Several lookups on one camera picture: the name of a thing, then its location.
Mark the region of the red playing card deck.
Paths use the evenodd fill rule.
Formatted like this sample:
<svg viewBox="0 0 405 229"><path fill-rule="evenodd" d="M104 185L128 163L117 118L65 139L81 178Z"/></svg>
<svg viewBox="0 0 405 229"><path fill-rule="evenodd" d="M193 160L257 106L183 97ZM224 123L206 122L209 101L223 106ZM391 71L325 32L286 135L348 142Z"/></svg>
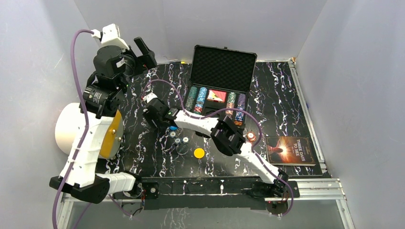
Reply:
<svg viewBox="0 0 405 229"><path fill-rule="evenodd" d="M227 92L210 89L207 95L207 101L213 101L218 103L225 103Z"/></svg>

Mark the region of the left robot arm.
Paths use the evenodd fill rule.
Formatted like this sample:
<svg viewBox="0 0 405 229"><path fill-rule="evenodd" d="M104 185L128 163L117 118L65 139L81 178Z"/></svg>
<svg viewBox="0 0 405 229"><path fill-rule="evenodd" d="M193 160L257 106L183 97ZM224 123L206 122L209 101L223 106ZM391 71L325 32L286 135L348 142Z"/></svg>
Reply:
<svg viewBox="0 0 405 229"><path fill-rule="evenodd" d="M101 47L93 59L94 72L86 82L79 103L67 105L58 118L57 133L72 133L68 160L49 186L72 197L98 204L105 197L125 193L138 198L143 186L139 175L129 171L96 172L99 159L115 155L123 137L119 107L124 102L129 80L155 68L155 54L141 37L134 39L141 51L117 44Z"/></svg>

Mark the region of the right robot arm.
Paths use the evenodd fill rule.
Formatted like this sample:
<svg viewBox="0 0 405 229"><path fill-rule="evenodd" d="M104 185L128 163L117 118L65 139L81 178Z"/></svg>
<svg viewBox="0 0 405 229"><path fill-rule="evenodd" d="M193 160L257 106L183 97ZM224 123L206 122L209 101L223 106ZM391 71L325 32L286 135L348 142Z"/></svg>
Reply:
<svg viewBox="0 0 405 229"><path fill-rule="evenodd" d="M247 163L261 181L245 190L246 194L255 198L282 198L286 195L294 197L293 188L288 184L288 175L256 153L252 143L247 142L243 135L243 130L228 116L193 116L188 111L169 108L155 94L144 96L143 101L146 103L143 116L151 126L175 126L195 131L200 136L212 139L220 153Z"/></svg>

